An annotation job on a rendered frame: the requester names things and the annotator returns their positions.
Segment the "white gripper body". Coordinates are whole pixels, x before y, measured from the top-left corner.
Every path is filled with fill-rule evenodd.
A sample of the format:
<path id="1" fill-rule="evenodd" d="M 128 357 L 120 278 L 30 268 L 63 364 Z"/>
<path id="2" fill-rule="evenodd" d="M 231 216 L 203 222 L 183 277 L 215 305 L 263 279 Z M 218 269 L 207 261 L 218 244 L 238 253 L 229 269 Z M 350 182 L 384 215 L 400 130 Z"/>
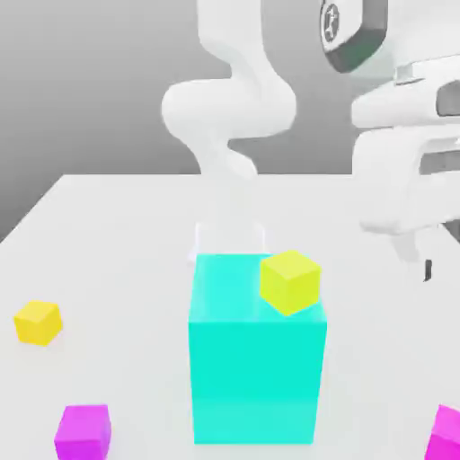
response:
<path id="1" fill-rule="evenodd" d="M 407 234 L 460 218 L 460 171 L 420 174 L 424 154 L 446 152 L 460 124 L 374 129 L 354 145 L 352 176 L 368 231 Z"/>

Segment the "small lime yellow cube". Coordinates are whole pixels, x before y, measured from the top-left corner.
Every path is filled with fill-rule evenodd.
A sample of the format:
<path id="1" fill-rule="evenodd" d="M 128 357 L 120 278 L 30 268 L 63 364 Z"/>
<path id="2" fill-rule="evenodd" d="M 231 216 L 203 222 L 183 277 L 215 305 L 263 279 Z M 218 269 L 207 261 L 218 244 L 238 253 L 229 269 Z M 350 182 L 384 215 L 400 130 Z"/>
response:
<path id="1" fill-rule="evenodd" d="M 296 314 L 320 297 L 322 268 L 297 250 L 264 258 L 260 264 L 261 298 L 285 316 Z"/>

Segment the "small magenta cube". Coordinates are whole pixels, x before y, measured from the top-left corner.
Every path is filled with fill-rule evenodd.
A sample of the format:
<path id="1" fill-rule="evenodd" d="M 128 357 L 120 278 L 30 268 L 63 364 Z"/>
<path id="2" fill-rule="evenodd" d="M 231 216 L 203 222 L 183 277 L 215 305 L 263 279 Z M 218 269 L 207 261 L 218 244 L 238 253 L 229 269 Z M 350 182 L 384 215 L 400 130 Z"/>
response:
<path id="1" fill-rule="evenodd" d="M 106 460 L 111 443 L 107 404 L 68 405 L 54 437 L 58 460 Z"/>
<path id="2" fill-rule="evenodd" d="M 438 406 L 424 460 L 460 460 L 460 411 Z"/>

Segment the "large cyan box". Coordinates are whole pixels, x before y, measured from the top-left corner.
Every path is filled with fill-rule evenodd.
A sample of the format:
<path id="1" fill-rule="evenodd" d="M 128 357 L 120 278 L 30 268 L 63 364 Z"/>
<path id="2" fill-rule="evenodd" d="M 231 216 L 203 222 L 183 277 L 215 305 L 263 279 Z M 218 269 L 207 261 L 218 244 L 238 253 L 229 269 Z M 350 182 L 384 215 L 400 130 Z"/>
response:
<path id="1" fill-rule="evenodd" d="M 327 318 L 290 316 L 260 296 L 264 254 L 200 254 L 188 338 L 197 445 L 310 445 Z"/>

